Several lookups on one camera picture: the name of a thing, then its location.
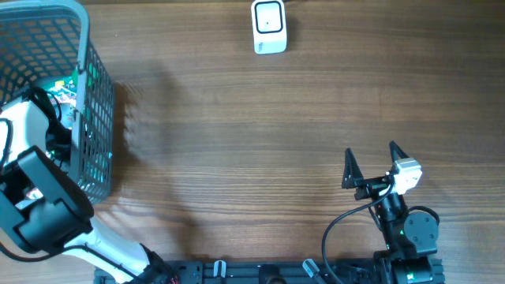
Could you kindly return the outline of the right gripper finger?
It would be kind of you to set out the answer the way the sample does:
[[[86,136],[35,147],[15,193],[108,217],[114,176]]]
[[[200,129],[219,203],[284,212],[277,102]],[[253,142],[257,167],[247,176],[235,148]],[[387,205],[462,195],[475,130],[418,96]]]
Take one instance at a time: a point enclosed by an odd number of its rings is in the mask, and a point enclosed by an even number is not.
[[[350,148],[345,150],[344,171],[342,174],[342,188],[355,189],[363,184],[364,177],[357,164],[357,160]]]
[[[396,162],[400,159],[408,159],[409,156],[398,146],[398,144],[392,140],[389,143],[390,153],[391,153],[391,161]]]

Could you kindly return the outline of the green 3M glove package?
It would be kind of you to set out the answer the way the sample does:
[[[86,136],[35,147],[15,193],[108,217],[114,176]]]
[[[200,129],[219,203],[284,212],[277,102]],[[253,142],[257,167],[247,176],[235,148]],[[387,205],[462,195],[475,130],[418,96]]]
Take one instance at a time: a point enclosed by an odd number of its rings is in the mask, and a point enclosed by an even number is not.
[[[57,119],[67,129],[73,128],[73,112],[77,105],[78,70],[68,77],[50,80],[43,86],[54,108]]]

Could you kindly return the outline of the small red white box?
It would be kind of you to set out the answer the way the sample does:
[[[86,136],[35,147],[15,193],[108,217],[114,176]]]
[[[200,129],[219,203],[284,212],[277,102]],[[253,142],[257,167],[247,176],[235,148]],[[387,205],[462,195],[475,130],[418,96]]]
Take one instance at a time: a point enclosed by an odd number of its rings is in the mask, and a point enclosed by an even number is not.
[[[37,188],[34,188],[26,194],[26,197],[29,200],[38,200],[43,197],[43,194]]]

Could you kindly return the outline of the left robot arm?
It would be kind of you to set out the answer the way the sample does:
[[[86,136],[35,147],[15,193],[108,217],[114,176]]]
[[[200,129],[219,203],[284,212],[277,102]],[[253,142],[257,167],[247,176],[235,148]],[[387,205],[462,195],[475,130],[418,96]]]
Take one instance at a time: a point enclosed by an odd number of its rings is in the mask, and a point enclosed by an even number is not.
[[[22,263],[74,256],[116,283],[175,283],[176,272],[160,256],[95,217],[86,194],[47,156],[70,146],[61,113],[39,87],[1,112],[1,228],[26,254],[5,246],[1,252]]]

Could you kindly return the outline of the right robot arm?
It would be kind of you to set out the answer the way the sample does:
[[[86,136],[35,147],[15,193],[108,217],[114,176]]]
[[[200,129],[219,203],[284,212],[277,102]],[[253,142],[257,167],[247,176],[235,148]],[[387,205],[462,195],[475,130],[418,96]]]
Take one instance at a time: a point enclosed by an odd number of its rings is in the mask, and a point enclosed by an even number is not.
[[[421,179],[421,164],[394,141],[389,143],[392,165],[382,177],[365,178],[351,149],[345,151],[344,189],[355,189],[356,200],[371,200],[374,222],[387,248],[374,253],[372,264],[377,283],[444,283],[437,253],[440,217],[424,206],[408,207],[407,191]]]

